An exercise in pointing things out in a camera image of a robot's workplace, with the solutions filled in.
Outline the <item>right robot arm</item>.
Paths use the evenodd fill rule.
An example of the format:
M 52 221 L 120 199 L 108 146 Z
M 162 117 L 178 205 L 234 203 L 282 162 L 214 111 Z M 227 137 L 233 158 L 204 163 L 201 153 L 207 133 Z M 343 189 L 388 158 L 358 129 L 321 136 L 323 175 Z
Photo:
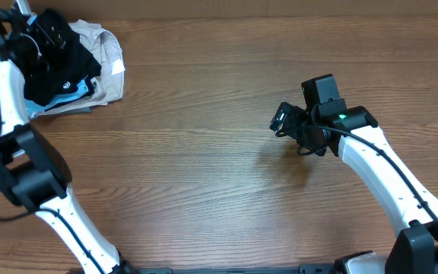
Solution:
M 387 256 L 353 253 L 332 264 L 303 265 L 301 273 L 438 274 L 438 198 L 408 169 L 363 106 L 347 107 L 333 75 L 301 84 L 304 108 L 280 103 L 270 128 L 291 137 L 300 156 L 331 150 L 365 183 L 395 233 Z

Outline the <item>beige folded garment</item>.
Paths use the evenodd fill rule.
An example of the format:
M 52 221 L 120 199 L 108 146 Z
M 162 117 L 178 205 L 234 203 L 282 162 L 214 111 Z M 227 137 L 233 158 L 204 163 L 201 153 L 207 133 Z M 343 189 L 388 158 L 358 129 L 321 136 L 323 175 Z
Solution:
M 91 79 L 96 84 L 93 95 L 54 110 L 65 111 L 95 107 L 120 100 L 124 94 L 125 66 L 119 41 L 100 24 L 79 20 L 71 23 L 70 28 L 80 35 L 81 44 L 100 63 L 101 73 Z

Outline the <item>light blue folded t-shirt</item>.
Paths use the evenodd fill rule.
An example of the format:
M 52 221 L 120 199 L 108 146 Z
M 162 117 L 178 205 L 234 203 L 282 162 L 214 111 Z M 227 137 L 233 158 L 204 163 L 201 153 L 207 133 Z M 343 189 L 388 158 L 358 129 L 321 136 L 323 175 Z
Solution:
M 96 84 L 88 77 L 83 78 L 77 84 L 71 84 L 69 81 L 63 84 L 63 91 L 72 91 L 67 94 L 57 94 L 50 102 L 40 105 L 33 100 L 25 100 L 28 116 L 31 119 L 37 118 L 50 110 L 63 107 L 77 100 L 89 97 L 94 94 Z

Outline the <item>grey folded garment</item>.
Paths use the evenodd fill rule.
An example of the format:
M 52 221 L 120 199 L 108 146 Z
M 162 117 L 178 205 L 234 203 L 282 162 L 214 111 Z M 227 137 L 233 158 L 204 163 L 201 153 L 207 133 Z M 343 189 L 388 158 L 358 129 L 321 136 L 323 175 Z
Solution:
M 56 111 L 51 110 L 49 112 L 43 112 L 40 115 L 44 116 L 59 116 L 59 115 L 72 115 L 72 114 L 81 114 L 81 113 L 91 113 L 92 107 L 83 107 L 79 109 L 73 109 L 73 110 L 65 110 L 65 111 Z

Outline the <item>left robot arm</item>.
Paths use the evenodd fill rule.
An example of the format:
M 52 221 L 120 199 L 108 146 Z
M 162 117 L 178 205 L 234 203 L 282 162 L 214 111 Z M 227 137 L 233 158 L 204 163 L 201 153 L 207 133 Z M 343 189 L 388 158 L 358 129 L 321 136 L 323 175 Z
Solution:
M 80 206 L 65 159 L 30 123 L 36 106 L 91 95 L 100 73 L 57 11 L 33 14 L 26 1 L 0 8 L 0 192 L 51 226 L 85 273 L 131 273 Z

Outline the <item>black polo shirt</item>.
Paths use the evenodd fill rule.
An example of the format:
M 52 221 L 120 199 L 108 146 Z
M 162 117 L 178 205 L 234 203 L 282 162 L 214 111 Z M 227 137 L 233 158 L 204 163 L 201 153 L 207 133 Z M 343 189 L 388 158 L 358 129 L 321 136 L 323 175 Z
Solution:
M 69 81 L 77 84 L 83 78 L 97 77 L 101 73 L 101 65 L 80 42 L 80 35 L 71 28 L 67 46 L 68 61 L 62 68 L 32 68 L 25 75 L 24 97 L 27 100 L 45 105 L 57 94 L 67 94 L 72 91 L 63 91 L 63 84 Z

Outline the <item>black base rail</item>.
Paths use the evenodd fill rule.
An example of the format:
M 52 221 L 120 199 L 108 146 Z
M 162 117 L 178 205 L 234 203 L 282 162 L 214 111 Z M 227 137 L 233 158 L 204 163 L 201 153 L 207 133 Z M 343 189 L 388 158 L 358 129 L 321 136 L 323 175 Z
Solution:
M 227 268 L 227 269 L 172 269 L 134 268 L 125 266 L 113 273 L 125 274 L 333 274 L 338 271 L 333 263 L 309 263 L 290 267 Z

